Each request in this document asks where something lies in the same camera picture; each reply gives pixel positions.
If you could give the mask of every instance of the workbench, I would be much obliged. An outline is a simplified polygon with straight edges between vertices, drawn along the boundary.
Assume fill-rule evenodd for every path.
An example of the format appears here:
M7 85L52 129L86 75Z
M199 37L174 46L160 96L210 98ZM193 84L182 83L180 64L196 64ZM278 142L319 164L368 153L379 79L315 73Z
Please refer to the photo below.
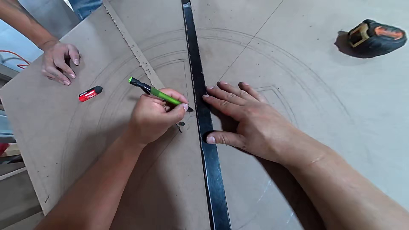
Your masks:
M111 0L160 81L193 93L179 0ZM409 29L408 1L192 1L207 85L245 81L296 127L340 153L409 208L408 46L360 59L334 44L362 20ZM47 214L123 130L149 83L104 6L61 39L76 45L70 86L41 76L41 57L0 90L5 111ZM103 92L86 102L78 94ZM213 116L215 130L222 122ZM112 229L209 229L195 113L143 151ZM323 229L282 166L218 145L232 229Z

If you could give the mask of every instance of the tape measure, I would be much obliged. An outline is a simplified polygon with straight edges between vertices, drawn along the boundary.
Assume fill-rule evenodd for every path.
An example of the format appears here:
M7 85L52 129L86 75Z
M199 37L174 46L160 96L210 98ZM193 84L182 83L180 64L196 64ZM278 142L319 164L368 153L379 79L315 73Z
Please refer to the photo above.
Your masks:
M407 41L404 30L366 19L348 33L354 52L368 56L388 54Z

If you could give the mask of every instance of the fingernail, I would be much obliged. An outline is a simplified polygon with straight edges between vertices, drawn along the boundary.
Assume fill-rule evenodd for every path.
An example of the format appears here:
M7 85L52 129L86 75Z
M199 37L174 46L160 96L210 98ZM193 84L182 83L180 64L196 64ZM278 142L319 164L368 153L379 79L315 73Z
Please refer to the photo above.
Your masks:
M216 144L216 139L214 139L214 137L210 136L206 138L206 142L208 144Z

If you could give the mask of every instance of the human hand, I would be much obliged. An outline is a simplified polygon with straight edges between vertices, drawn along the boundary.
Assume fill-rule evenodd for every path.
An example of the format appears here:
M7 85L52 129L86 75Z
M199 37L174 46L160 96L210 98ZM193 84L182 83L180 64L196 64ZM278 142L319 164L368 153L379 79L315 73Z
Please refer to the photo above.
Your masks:
M177 99L182 104L170 107L154 96L143 94L132 112L125 136L132 142L147 145L162 136L171 125L181 121L188 109L187 99L179 92L163 88L161 92Z
M74 79L75 73L65 63L65 58L69 57L75 65L79 65L80 56L78 49L74 45L59 41L46 42L40 49L44 51L42 74L48 77L48 79L69 86L71 81L68 77Z
M250 85L227 82L207 87L203 100L239 122L237 133L214 131L209 144L227 144L283 165L309 164L322 157L324 145L295 128Z

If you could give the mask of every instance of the ruler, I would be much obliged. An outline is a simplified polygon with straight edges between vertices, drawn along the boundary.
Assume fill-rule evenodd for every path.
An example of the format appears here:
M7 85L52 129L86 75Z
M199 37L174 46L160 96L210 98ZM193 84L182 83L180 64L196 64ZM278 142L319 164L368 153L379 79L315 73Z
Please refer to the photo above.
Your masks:
M206 134L213 131L213 123L211 121L209 105L202 99L202 95L207 94L206 83L203 76L202 61L200 59L198 38L196 36L190 0L182 0L182 7L199 130L199 143L202 153L204 182L206 184L210 228L212 230L231 230L217 147L215 144L208 144L204 141Z

